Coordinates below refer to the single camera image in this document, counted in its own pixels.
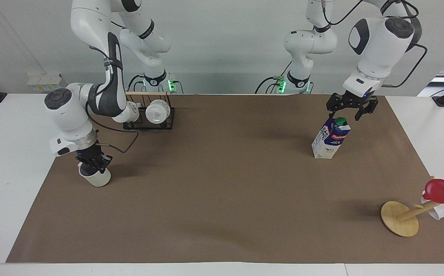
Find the brown table covering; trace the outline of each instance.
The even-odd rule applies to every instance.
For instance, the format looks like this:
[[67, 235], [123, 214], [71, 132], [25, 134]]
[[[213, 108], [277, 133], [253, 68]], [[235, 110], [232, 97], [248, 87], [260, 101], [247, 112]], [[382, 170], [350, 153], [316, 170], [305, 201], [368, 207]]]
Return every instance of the brown table covering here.
[[[171, 96], [172, 131], [104, 148], [105, 187], [73, 154], [55, 159], [7, 262], [444, 263], [444, 219], [420, 215], [413, 238], [381, 222], [383, 203], [419, 203], [430, 179], [386, 99], [359, 122], [338, 113], [352, 131], [315, 159], [328, 98]], [[98, 129], [120, 148], [134, 136]]]

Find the white robotic arm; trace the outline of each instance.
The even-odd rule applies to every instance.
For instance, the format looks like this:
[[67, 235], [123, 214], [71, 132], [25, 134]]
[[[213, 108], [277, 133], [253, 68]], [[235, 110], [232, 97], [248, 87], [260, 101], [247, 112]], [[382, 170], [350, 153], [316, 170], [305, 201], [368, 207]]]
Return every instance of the white robotic arm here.
[[120, 42], [143, 63], [146, 91], [170, 91], [171, 76], [159, 54], [171, 49], [171, 40], [155, 28], [152, 19], [142, 14], [141, 7], [135, 12], [122, 12], [120, 16], [127, 27], [121, 30]]
[[[334, 0], [326, 1], [326, 16], [330, 18]], [[313, 30], [291, 31], [285, 38], [285, 49], [292, 55], [292, 65], [285, 75], [285, 89], [281, 93], [305, 93], [314, 62], [309, 54], [329, 54], [336, 49], [338, 38], [324, 18], [322, 2], [308, 0], [307, 20], [314, 25]]]
[[111, 32], [111, 13], [120, 16], [139, 37], [135, 43], [143, 49], [167, 52], [170, 41], [154, 30], [154, 22], [140, 13], [141, 0], [74, 0], [71, 10], [73, 33], [91, 49], [104, 56], [104, 84], [70, 84], [45, 98], [48, 115], [60, 130], [60, 136], [50, 141], [55, 156], [77, 152], [79, 173], [94, 186], [104, 186], [110, 180], [106, 156], [97, 144], [97, 132], [88, 118], [89, 108], [96, 115], [113, 117], [118, 123], [136, 121], [135, 103], [127, 102], [123, 84], [120, 43]]
[[359, 109], [355, 116], [357, 121], [362, 115], [374, 112], [378, 104], [374, 93], [383, 85], [404, 53], [416, 45], [422, 34], [421, 24], [416, 17], [418, 14], [411, 14], [409, 4], [405, 1], [364, 2], [378, 7], [383, 17], [361, 19], [350, 32], [348, 42], [361, 58], [357, 68], [343, 84], [345, 94], [334, 93], [327, 102], [330, 117], [345, 108]]

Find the white paper cup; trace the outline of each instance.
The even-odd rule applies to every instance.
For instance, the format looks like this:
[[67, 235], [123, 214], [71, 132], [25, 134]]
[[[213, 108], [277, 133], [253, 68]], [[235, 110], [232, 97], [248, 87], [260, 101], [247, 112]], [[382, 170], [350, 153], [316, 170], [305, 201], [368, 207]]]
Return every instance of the white paper cup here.
[[171, 115], [171, 108], [163, 100], [155, 100], [145, 110], [145, 117], [152, 124], [162, 124]]
[[[421, 198], [421, 203], [427, 203], [429, 200]], [[436, 220], [441, 220], [444, 218], [444, 204], [441, 204], [431, 210], [428, 211], [428, 213], [432, 216], [432, 218]]]
[[80, 174], [80, 176], [85, 178], [93, 186], [103, 187], [109, 183], [109, 180], [111, 180], [111, 172], [107, 168], [106, 168], [106, 171], [104, 171], [104, 173], [101, 173], [98, 171], [94, 175], [85, 176], [80, 172], [81, 165], [82, 165], [82, 162], [78, 164], [78, 173]]

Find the black clamp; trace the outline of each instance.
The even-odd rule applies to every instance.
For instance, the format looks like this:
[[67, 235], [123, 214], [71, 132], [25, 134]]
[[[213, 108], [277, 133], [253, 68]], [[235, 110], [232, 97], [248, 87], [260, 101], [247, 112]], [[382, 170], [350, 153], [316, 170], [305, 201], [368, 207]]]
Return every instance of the black clamp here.
[[123, 70], [123, 63], [119, 61], [118, 59], [113, 59], [110, 57], [104, 58], [104, 67], [107, 67], [109, 65], [116, 66], [117, 68], [120, 68]]
[[360, 120], [365, 114], [372, 114], [378, 105], [378, 99], [373, 94], [374, 92], [371, 92], [360, 98], [349, 91], [346, 91], [343, 95], [334, 93], [326, 103], [327, 110], [330, 112], [329, 118], [334, 117], [338, 110], [345, 108], [358, 108], [358, 112], [355, 115], [356, 121]]
[[86, 165], [84, 173], [94, 175], [98, 171], [104, 173], [113, 160], [113, 156], [105, 155], [101, 151], [101, 146], [93, 145], [84, 150], [77, 150], [76, 159]]

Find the milk carton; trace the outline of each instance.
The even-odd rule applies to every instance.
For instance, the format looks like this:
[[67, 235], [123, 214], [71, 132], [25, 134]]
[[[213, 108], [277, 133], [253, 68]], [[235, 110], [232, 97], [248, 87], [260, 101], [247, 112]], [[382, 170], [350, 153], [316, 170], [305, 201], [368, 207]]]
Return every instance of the milk carton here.
[[317, 159], [333, 158], [350, 130], [352, 128], [345, 118], [328, 119], [312, 143], [314, 157]]

